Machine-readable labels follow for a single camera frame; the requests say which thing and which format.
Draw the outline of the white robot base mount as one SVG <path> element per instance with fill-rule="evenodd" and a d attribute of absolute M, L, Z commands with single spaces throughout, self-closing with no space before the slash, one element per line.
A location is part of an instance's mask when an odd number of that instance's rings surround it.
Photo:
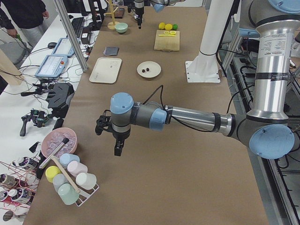
<path fill-rule="evenodd" d="M 239 4 L 238 0 L 211 1 L 199 54 L 193 61 L 186 61 L 188 83 L 220 82 L 217 51 L 227 20 L 237 11 Z"/>

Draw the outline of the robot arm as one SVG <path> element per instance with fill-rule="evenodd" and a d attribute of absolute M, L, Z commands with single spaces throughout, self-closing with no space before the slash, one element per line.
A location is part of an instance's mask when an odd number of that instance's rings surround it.
<path fill-rule="evenodd" d="M 144 14 L 144 1 L 143 0 L 134 0 L 135 13 L 137 14 L 137 25 L 138 29 L 142 28 L 143 14 Z M 176 4 L 178 2 L 183 2 L 183 0 L 150 0 L 152 6 L 156 12 L 160 12 L 166 6 Z"/>
<path fill-rule="evenodd" d="M 292 38 L 299 25 L 297 0 L 242 1 L 240 29 L 255 31 L 259 37 L 254 101 L 245 115 L 221 115 L 148 100 L 136 102 L 129 94 L 120 92 L 111 98 L 110 116 L 101 115 L 97 120 L 96 134 L 112 133 L 116 140 L 114 154 L 120 156 L 132 125 L 162 130 L 175 120 L 199 132 L 234 138 L 259 157 L 281 158 L 300 142 L 288 127 L 288 116 L 284 113 Z"/>

